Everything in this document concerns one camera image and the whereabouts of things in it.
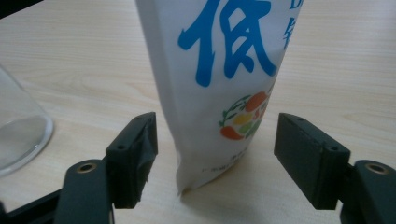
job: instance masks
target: white carton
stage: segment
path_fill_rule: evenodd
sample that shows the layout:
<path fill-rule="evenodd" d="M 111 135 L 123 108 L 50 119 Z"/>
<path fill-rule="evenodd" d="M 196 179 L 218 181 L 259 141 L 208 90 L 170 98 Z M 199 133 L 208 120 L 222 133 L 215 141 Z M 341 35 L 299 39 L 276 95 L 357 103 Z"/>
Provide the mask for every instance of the white carton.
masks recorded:
<path fill-rule="evenodd" d="M 177 155 L 195 189 L 245 153 L 303 0 L 136 0 Z"/>

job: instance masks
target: table surface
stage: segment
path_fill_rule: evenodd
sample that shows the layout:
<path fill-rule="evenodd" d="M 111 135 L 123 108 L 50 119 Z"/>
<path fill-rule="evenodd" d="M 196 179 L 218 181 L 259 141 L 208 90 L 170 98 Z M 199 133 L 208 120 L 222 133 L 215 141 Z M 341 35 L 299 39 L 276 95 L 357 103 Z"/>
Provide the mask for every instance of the table surface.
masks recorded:
<path fill-rule="evenodd" d="M 277 116 L 308 119 L 352 152 L 396 168 L 396 1 L 304 1 L 246 156 L 177 196 L 177 154 L 133 0 L 46 0 L 0 20 L 0 63 L 53 118 L 47 147 L 0 178 L 8 211 L 62 187 L 71 165 L 100 159 L 129 120 L 155 111 L 160 154 L 142 202 L 116 223 L 339 223 L 315 210 L 273 149 Z"/>

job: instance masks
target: wooden table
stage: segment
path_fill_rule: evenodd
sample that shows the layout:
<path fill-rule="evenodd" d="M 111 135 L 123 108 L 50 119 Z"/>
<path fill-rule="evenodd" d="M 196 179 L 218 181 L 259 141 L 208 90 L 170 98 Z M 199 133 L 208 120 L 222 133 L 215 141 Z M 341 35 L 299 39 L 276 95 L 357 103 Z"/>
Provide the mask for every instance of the wooden table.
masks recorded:
<path fill-rule="evenodd" d="M 277 115 L 316 124 L 362 159 L 396 168 L 396 1 L 304 1 L 262 126 L 240 162 L 177 196 L 177 154 L 133 0 L 46 0 L 0 20 L 0 63 L 55 122 L 48 146 L 0 179 L 8 211 L 101 159 L 128 121 L 157 112 L 160 154 L 142 202 L 116 223 L 339 223 L 274 156 Z"/>

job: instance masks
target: black plastic part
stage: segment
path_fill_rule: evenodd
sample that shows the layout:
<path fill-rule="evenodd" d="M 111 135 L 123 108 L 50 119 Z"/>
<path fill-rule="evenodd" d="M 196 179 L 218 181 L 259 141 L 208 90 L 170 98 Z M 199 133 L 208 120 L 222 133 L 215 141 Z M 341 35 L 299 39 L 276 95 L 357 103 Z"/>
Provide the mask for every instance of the black plastic part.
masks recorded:
<path fill-rule="evenodd" d="M 157 154 L 157 128 L 153 112 L 134 118 L 110 144 L 105 161 L 116 208 L 134 208 L 140 202 Z"/>
<path fill-rule="evenodd" d="M 357 161 L 348 185 L 340 198 L 343 223 L 396 223 L 394 169 L 376 161 Z"/>
<path fill-rule="evenodd" d="M 60 191 L 57 190 L 32 203 L 28 203 L 6 214 L 4 208 L 0 212 L 0 223 L 5 224 L 48 224 L 53 222 L 55 208 L 58 203 Z"/>
<path fill-rule="evenodd" d="M 309 121 L 279 114 L 275 155 L 316 209 L 333 210 L 350 151 Z"/>
<path fill-rule="evenodd" d="M 55 224 L 114 223 L 106 164 L 79 162 L 67 170 L 55 214 Z"/>
<path fill-rule="evenodd" d="M 30 7 L 43 0 L 1 0 L 0 20 L 26 7 Z"/>

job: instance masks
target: circular logo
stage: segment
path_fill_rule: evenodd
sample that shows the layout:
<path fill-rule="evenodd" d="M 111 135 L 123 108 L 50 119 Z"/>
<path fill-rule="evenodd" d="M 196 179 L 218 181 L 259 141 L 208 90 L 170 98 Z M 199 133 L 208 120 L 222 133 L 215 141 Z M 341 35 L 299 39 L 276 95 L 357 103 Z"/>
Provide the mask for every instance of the circular logo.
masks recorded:
<path fill-rule="evenodd" d="M 264 91 L 236 101 L 228 110 L 222 112 L 222 120 L 219 121 L 221 135 L 232 140 L 252 136 L 262 122 L 267 104 L 268 95 Z"/>

